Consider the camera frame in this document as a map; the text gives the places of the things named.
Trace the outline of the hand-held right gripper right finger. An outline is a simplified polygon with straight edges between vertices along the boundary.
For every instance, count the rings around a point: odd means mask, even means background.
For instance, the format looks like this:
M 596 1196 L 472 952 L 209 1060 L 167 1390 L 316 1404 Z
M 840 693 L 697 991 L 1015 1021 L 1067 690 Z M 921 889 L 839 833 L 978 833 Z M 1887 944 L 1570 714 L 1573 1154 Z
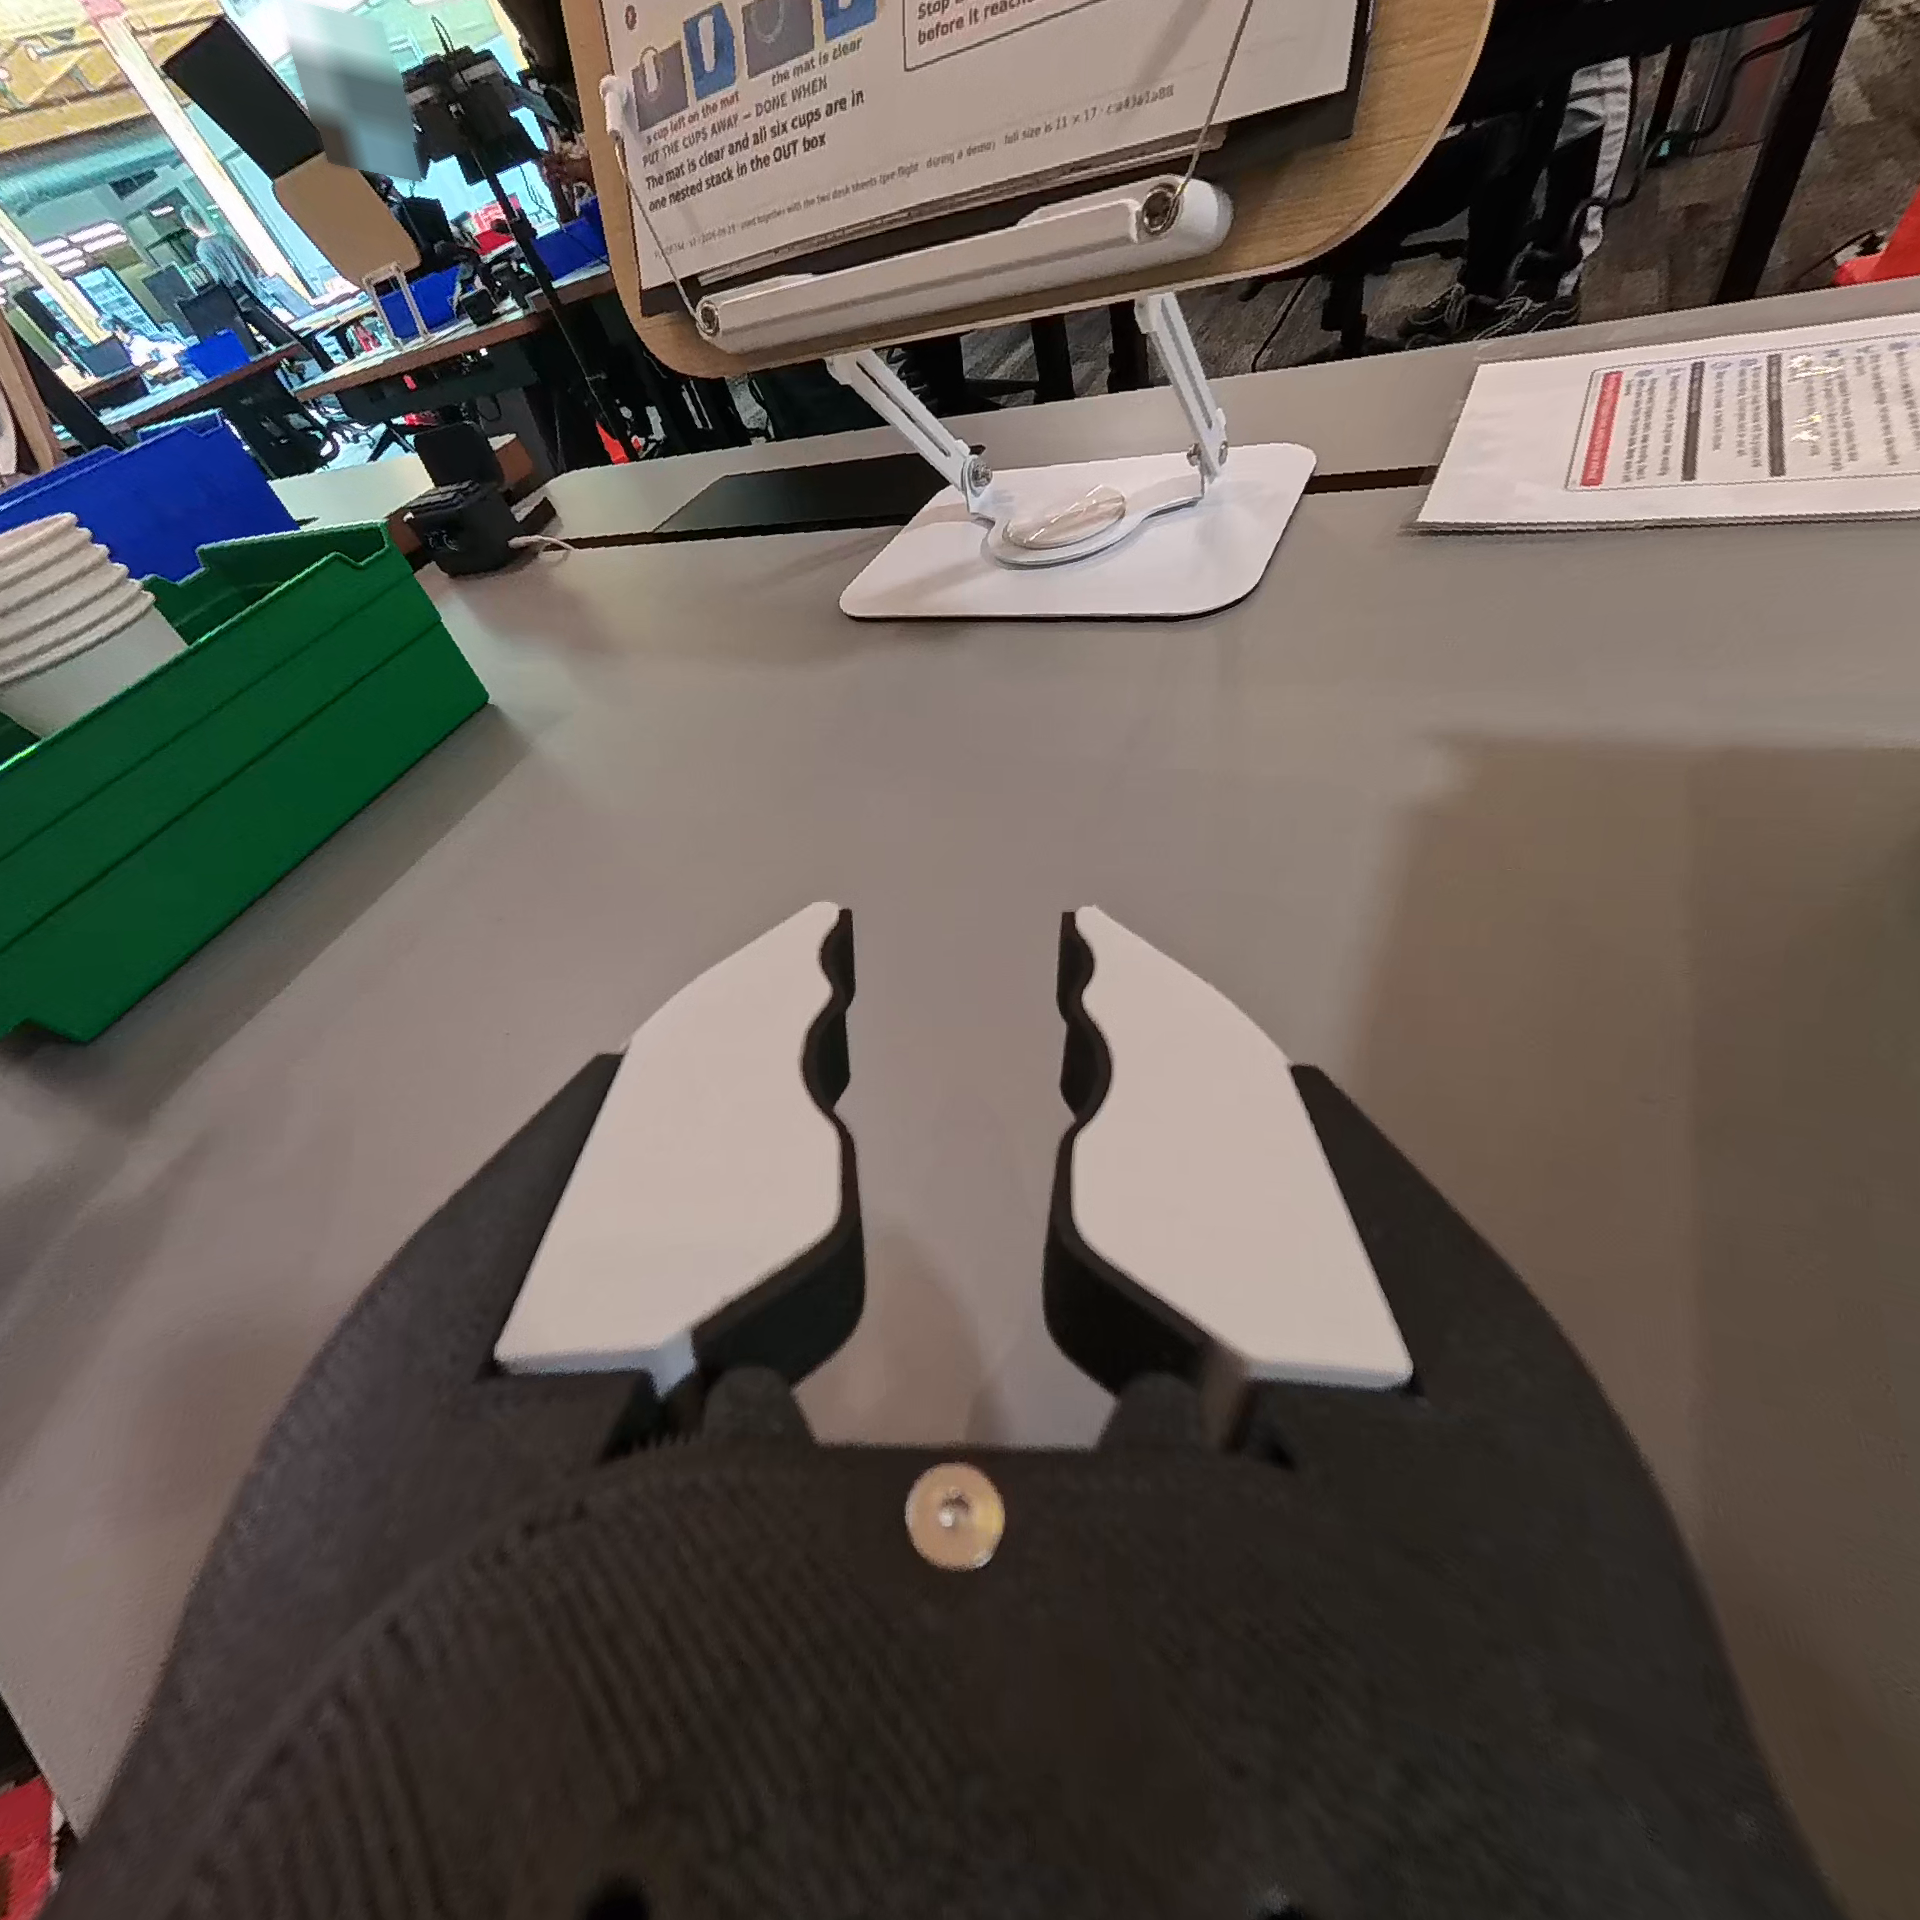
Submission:
M 1398 1394 L 1415 1359 L 1295 1063 L 1102 908 L 1063 916 L 1061 1138 L 1043 1312 L 1123 1398 L 1148 1379 L 1240 1428 L 1266 1388 Z

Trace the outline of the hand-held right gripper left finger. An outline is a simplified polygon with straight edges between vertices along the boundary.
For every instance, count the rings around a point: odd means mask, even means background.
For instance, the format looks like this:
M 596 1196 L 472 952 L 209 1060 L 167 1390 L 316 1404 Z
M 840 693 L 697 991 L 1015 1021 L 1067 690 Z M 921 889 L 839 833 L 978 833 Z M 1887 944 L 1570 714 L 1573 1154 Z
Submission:
M 628 1040 L 493 1346 L 514 1379 L 788 1385 L 857 1331 L 853 913 L 812 902 Z

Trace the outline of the green plastic bin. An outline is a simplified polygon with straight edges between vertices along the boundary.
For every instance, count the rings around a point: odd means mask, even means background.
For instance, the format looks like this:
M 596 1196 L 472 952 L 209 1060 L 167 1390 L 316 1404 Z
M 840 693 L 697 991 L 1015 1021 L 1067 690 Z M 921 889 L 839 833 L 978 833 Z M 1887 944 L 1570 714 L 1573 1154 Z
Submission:
M 4 722 L 3 1032 L 99 1040 L 488 706 L 381 522 L 147 581 L 185 652 L 60 733 Z

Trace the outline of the stack of nested paper cups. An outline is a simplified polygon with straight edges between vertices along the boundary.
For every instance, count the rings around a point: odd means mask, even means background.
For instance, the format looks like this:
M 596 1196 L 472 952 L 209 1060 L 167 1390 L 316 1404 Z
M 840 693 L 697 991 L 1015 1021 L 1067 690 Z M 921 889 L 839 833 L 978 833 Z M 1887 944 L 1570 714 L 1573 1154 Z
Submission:
M 71 513 L 3 534 L 3 714 L 49 741 L 188 652 L 155 595 Z

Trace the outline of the grey desk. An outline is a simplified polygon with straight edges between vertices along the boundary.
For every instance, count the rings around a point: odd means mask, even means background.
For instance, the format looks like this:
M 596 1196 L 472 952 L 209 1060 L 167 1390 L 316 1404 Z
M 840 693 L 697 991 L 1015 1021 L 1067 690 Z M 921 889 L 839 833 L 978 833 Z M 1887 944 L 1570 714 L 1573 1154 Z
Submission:
M 1325 1069 L 1633 1428 L 1841 1901 L 1916 1913 L 1916 526 L 1435 537 L 1491 348 L 1233 379 L 1317 453 L 1180 627 L 864 627 L 876 532 L 428 581 L 493 706 L 103 1039 L 4 1044 L 4 1703 L 77 1826 L 303 1369 L 588 1056 L 855 913 L 869 1311 L 824 1436 L 1107 1404 L 1041 1255 L 1061 913 Z

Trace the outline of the black battery charging case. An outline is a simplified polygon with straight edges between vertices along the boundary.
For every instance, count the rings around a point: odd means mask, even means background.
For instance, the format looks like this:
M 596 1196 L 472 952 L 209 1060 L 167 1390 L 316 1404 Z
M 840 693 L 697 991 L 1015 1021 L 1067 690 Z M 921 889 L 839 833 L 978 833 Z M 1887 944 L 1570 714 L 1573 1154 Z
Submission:
M 519 560 L 521 525 L 509 471 L 478 427 L 444 422 L 416 434 L 432 486 L 398 511 L 415 553 L 446 578 L 474 578 Z

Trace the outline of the grey table wooden edge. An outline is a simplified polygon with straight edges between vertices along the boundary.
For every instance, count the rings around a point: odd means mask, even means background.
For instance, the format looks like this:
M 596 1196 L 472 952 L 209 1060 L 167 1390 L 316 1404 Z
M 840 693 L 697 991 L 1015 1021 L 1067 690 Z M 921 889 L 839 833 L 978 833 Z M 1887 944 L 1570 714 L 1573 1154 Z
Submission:
M 273 480 L 278 503 L 300 528 L 332 528 L 393 520 L 419 497 L 439 488 L 416 453 L 381 460 L 329 466 L 319 472 Z

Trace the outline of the long wooden edged table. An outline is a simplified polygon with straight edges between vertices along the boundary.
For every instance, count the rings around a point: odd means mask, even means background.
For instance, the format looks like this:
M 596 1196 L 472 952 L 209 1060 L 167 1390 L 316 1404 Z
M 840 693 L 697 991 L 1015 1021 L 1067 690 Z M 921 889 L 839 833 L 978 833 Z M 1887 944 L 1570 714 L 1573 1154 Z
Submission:
M 444 412 L 472 398 L 516 391 L 564 395 L 593 412 L 588 372 L 595 369 L 582 369 L 566 346 L 563 319 L 563 311 L 536 307 L 485 325 L 460 323 L 396 348 L 367 352 L 296 385 L 288 385 L 285 372 L 305 358 L 303 348 L 277 348 L 211 379 L 174 379 L 157 395 L 99 410 L 99 421 L 108 434 L 131 438 L 145 427 L 217 412 L 237 395 L 270 400 L 277 392 L 300 408 L 336 398 L 360 425 Z

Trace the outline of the laminated paper card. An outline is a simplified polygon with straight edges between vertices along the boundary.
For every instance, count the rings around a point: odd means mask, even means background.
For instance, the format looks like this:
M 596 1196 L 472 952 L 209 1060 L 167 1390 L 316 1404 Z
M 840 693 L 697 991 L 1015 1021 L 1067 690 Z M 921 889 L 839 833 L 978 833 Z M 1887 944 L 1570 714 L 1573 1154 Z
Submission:
M 1918 334 L 1892 319 L 1483 365 L 1433 534 L 1918 516 Z

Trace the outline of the plain wooden board stand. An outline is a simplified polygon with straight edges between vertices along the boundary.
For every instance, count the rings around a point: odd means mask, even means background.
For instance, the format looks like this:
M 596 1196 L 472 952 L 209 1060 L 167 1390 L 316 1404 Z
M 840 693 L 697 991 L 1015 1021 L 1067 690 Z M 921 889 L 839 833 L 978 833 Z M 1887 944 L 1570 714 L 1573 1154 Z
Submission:
M 373 183 L 326 154 L 325 136 L 253 40 L 226 16 L 160 73 L 267 177 L 280 211 L 354 285 L 420 268 L 420 249 Z

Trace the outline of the orange traffic cone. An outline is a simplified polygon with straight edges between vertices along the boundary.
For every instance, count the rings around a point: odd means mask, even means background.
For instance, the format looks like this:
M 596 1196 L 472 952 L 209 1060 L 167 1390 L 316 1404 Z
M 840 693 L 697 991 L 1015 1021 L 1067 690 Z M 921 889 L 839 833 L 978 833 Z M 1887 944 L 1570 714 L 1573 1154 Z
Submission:
M 1837 286 L 1884 285 L 1916 278 L 1920 274 L 1918 255 L 1920 231 L 1920 195 L 1915 192 L 1899 222 L 1888 231 L 1878 252 L 1860 252 L 1837 268 Z

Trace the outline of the wooden table black legs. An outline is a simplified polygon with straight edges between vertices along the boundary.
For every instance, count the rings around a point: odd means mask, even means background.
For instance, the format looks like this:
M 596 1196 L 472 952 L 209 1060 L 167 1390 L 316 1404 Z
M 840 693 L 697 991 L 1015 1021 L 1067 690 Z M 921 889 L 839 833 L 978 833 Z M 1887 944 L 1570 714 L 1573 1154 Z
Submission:
M 1760 292 L 1860 18 L 1860 6 L 1860 3 L 1820 3 L 1807 8 L 1804 45 L 1747 184 L 1734 238 L 1713 294 L 1716 307 L 1741 305 Z

